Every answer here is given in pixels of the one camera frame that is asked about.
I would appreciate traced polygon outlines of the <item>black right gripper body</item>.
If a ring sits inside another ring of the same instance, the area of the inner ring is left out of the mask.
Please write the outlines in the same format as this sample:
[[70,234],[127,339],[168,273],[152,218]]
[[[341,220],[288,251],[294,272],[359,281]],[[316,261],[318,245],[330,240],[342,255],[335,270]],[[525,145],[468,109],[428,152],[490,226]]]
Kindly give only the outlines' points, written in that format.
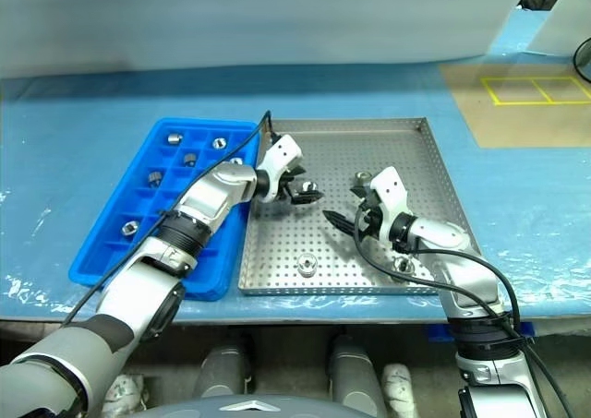
[[358,209],[361,210],[360,220],[366,224],[364,228],[358,226],[359,221],[354,222],[354,228],[359,242],[366,238],[373,238],[381,243],[388,244],[388,236],[381,236],[380,230],[384,225],[384,214],[380,208],[381,198],[376,191],[354,191],[360,199]]

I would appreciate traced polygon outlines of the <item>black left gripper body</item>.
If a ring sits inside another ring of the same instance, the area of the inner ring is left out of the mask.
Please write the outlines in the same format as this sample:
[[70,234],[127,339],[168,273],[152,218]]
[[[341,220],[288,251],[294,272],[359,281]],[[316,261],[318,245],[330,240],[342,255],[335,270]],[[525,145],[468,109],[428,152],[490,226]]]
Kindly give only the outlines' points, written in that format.
[[291,189],[291,184],[294,182],[295,178],[292,175],[282,175],[278,181],[277,192],[275,197],[273,198],[273,202],[277,201],[286,201],[289,204],[293,204],[293,192]]

